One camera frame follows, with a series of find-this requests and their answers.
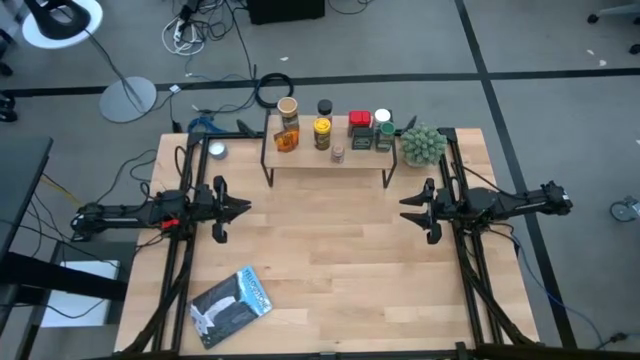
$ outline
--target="white cable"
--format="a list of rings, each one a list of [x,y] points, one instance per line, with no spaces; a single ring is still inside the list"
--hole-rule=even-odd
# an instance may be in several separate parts
[[[162,29],[162,34],[160,34],[160,37],[162,39],[164,48],[167,49],[168,52],[179,56],[192,56],[202,51],[204,49],[205,42],[204,39],[200,39],[198,37],[196,27],[193,24],[189,26],[191,28],[191,40],[185,40],[182,39],[182,33],[180,33],[180,31],[178,30],[181,24],[182,21],[178,16],[176,16],[167,24],[167,26],[164,27],[164,29]],[[175,25],[176,29],[174,30],[174,33],[172,35],[173,49],[171,49],[169,45],[167,45],[165,35],[170,31],[173,25]]]

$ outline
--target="black box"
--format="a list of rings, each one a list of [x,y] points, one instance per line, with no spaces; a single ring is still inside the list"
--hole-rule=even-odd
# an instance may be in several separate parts
[[[324,16],[324,0],[247,0],[251,23],[317,19]]]

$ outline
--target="black desk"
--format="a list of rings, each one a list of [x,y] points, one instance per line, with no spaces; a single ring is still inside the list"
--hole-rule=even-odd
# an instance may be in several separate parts
[[[44,170],[52,142],[47,137],[0,135],[0,304],[44,304],[52,289],[122,301],[127,290],[124,281],[67,269],[9,251]],[[0,334],[10,312],[10,306],[0,306]]]

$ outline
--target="wooden shelf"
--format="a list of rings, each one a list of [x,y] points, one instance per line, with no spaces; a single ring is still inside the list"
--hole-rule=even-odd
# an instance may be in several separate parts
[[[264,166],[271,169],[391,169],[394,166],[394,149],[386,153],[374,150],[352,150],[352,138],[347,136],[349,117],[334,116],[331,124],[331,146],[342,145],[345,149],[344,162],[331,162],[331,148],[320,151],[314,146],[313,122],[317,116],[300,115],[300,143],[288,153],[279,152],[273,136],[283,130],[280,115],[267,117],[264,141]]]

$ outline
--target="wooden tabletop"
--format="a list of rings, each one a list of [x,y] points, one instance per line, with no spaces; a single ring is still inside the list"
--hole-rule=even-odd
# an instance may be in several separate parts
[[[300,143],[295,151],[288,153],[279,152],[273,135],[281,132],[282,117],[271,115],[268,117],[267,136],[265,137],[264,164],[268,168],[353,168],[353,169],[391,169],[393,166],[393,154],[391,151],[381,153],[374,150],[352,150],[352,138],[347,136],[349,128],[348,116],[333,116],[331,122],[331,145],[344,147],[344,162],[336,164],[331,161],[331,149],[320,151],[315,148],[313,139],[313,122],[317,116],[300,115]]]
[[[481,130],[457,134],[465,165],[493,181]],[[152,191],[178,187],[173,154],[186,138],[162,136]],[[252,265],[274,309],[208,351],[186,316],[182,354],[441,350],[456,341],[473,347],[451,227],[443,224],[440,243],[428,245],[425,233],[398,215],[420,210],[398,200],[418,193],[426,177],[442,185],[437,167],[410,168],[399,153],[386,190],[380,172],[367,169],[282,169],[269,188],[260,167],[261,140],[225,142],[229,156],[208,160],[206,181],[223,175],[230,195],[250,199],[253,208],[227,227],[227,244],[211,238],[210,223],[200,225],[188,298]],[[484,186],[467,177],[470,187]],[[155,235],[142,231],[139,242]],[[482,240],[496,300],[525,335],[537,339],[513,245],[494,234]],[[136,257],[116,350],[155,310],[167,248],[164,241]],[[487,338],[486,311],[478,303]]]

